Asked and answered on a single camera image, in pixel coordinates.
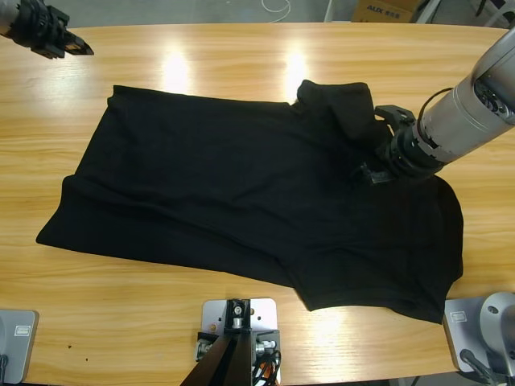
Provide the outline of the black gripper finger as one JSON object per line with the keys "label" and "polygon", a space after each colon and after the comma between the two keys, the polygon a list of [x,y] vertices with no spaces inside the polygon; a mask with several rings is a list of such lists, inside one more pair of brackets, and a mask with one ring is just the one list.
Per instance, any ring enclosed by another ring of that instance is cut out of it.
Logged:
{"label": "black gripper finger", "polygon": [[393,181],[393,175],[382,164],[361,162],[350,174],[354,183],[369,186],[381,185]]}
{"label": "black gripper finger", "polygon": [[79,36],[65,31],[60,38],[60,48],[71,55],[94,55],[93,49]]}

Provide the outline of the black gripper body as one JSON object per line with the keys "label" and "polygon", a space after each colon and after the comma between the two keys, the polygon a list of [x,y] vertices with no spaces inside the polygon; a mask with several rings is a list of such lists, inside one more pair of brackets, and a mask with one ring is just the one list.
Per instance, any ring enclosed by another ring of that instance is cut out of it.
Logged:
{"label": "black gripper body", "polygon": [[48,59],[65,56],[69,16],[44,1],[7,2],[7,38]]}
{"label": "black gripper body", "polygon": [[375,174],[382,182],[395,179],[426,179],[443,169],[443,163],[423,151],[418,127],[391,133],[387,125],[375,132]]}

